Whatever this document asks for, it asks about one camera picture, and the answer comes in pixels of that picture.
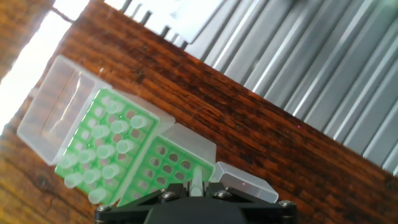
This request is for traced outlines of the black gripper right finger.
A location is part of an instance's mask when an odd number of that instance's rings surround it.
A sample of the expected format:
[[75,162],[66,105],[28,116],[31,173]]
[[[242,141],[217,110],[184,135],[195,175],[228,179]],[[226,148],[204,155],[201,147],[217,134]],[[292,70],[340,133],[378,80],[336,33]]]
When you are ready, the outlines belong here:
[[292,201],[267,202],[222,183],[208,184],[205,195],[227,203],[216,209],[218,215],[242,218],[241,223],[297,224],[297,206]]

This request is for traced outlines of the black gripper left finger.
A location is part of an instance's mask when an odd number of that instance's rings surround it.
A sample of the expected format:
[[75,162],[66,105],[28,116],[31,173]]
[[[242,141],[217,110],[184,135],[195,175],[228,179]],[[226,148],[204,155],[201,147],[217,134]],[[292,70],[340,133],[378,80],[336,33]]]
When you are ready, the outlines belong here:
[[170,184],[167,188],[156,190],[149,195],[119,207],[100,205],[94,212],[94,223],[144,223],[149,212],[157,205],[186,196],[187,189],[183,184]]

